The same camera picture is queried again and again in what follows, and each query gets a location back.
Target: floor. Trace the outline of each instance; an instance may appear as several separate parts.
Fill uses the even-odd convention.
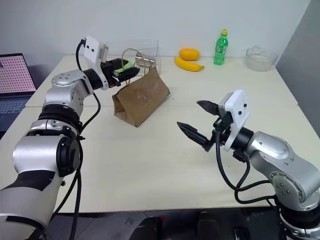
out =
[[[234,227],[248,228],[251,240],[279,239],[275,211],[270,207],[133,211],[82,215],[78,220],[76,239],[128,240],[143,219],[161,216],[165,219],[162,231],[163,240],[196,240],[197,217],[202,211],[212,212],[216,216],[215,219],[223,233],[223,240],[235,240]],[[69,239],[71,224],[72,216],[56,216],[48,226],[47,239]]]

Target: white wall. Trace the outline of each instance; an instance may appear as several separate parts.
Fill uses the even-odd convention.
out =
[[[310,0],[0,0],[0,54],[22,52],[47,75],[87,35],[157,39],[159,54],[212,56],[222,28],[229,57],[256,44],[281,54]]]

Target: white table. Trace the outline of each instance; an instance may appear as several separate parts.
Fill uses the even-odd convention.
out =
[[[234,69],[238,69],[240,73],[254,76],[256,79],[234,75],[233,78],[237,77],[242,84],[233,81],[235,86],[228,86],[223,83],[231,82],[229,78],[221,79],[213,73],[208,76],[204,72],[198,72],[202,78],[195,79],[197,73],[176,70],[172,64],[176,81],[186,82],[180,87],[187,91],[187,83],[190,83],[189,86],[196,86],[197,81],[196,91],[195,87],[192,87],[183,93],[178,85],[176,88],[170,87],[170,84],[173,85],[175,82],[169,80],[170,70],[163,66],[163,74],[168,80],[162,75],[161,77],[168,84],[171,95],[140,127],[133,127],[115,117],[112,106],[101,108],[100,114],[83,132],[86,140],[82,143],[84,160],[81,169],[81,212],[243,207],[244,205],[235,201],[233,191],[224,183],[219,173],[214,148],[210,153],[206,153],[199,145],[189,140],[176,124],[176,121],[188,123],[209,137],[216,118],[202,110],[195,101],[203,99],[219,102],[227,92],[239,87],[250,93],[250,116],[246,127],[286,139],[298,155],[320,169],[320,140],[277,72],[273,69],[271,72],[251,73],[241,65],[241,59],[234,59],[225,65],[230,69],[229,73],[224,74],[229,74],[230,78],[234,71],[227,64],[234,65]],[[216,71],[223,72],[223,67],[217,68]],[[261,81],[260,85],[263,86],[263,90],[260,91],[261,97],[251,90],[250,82],[255,84],[255,81]],[[219,89],[214,87],[215,83],[219,83]],[[267,94],[265,89],[271,89],[273,83],[274,92]],[[49,86],[45,82],[38,90],[39,94],[44,92],[46,85]],[[108,94],[108,91],[99,92],[100,97],[102,94]],[[85,106],[81,121],[85,122],[96,109],[96,106]],[[0,188],[16,179],[17,174],[12,165],[13,149],[40,112],[39,106],[26,107],[0,141]],[[221,154],[226,174],[236,184],[245,166],[232,158],[231,151],[222,151]],[[265,179],[262,174],[251,169],[245,184]],[[67,192],[72,177],[73,175],[65,178],[67,185],[60,188],[57,204]],[[240,197],[251,199],[268,194],[273,194],[273,189],[270,185],[264,185],[241,193]],[[74,211],[75,197],[76,194],[72,193],[62,212]],[[251,204],[265,205],[264,201]]]

